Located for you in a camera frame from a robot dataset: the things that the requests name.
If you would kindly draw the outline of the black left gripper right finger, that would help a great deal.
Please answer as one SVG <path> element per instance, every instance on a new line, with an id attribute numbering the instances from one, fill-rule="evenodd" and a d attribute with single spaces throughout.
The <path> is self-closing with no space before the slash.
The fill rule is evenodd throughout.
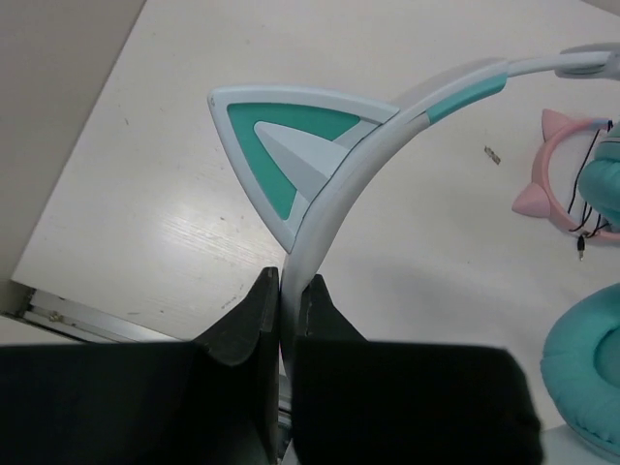
<path id="1" fill-rule="evenodd" d="M 335 307 L 321 274 L 316 274 L 302 293 L 298 336 L 318 340 L 366 341 Z"/>

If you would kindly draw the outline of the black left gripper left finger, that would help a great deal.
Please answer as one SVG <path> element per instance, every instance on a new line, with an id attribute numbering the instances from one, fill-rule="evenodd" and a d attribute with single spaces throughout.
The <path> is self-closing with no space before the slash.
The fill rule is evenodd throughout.
<path id="1" fill-rule="evenodd" d="M 278 365 L 280 279 L 277 267 L 261 270 L 247 295 L 194 343 L 211 359 L 240 366 L 253 357 Z"/>

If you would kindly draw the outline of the teal cat-ear headphones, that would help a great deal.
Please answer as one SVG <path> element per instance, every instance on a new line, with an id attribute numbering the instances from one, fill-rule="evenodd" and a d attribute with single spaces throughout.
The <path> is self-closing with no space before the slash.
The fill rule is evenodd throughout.
<path id="1" fill-rule="evenodd" d="M 474 61 L 389 103 L 283 85 L 210 93 L 232 169 L 285 251 L 284 463 L 618 462 L 619 244 L 513 212 L 543 110 L 473 110 L 544 72 L 616 80 L 619 47 Z M 298 336 L 316 274 L 365 342 Z"/>

